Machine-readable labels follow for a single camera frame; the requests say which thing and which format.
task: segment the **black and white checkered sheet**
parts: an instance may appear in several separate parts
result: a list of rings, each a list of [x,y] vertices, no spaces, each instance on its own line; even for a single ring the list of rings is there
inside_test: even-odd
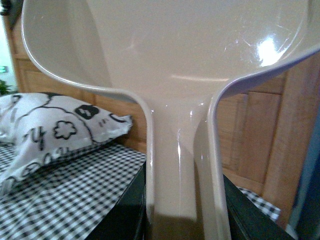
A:
[[[251,201],[253,204],[260,209],[265,215],[267,215],[272,221],[276,221],[280,215],[280,208],[272,205],[270,202],[264,200],[253,191],[246,188],[238,187],[238,189]]]
[[[0,146],[0,169],[13,151]],[[0,199],[0,239],[81,240],[118,202],[146,156],[116,143],[40,169]]]

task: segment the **wooden cabinet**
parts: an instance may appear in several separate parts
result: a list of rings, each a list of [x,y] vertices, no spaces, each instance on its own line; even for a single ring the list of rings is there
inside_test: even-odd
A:
[[[57,92],[118,113],[120,101],[64,85],[41,73],[29,60],[21,40],[20,21],[8,31],[21,92]],[[291,214],[309,139],[319,105],[320,55],[248,92],[222,99],[217,120],[224,174],[282,210],[285,227]],[[134,127],[121,141],[146,151],[146,120],[139,105],[121,111]]]

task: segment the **white pillow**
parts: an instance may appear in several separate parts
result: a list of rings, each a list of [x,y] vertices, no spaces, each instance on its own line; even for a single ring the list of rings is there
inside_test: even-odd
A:
[[[40,167],[93,151],[131,126],[129,115],[56,93],[0,97],[0,141],[15,145],[14,161],[0,175],[0,196]]]

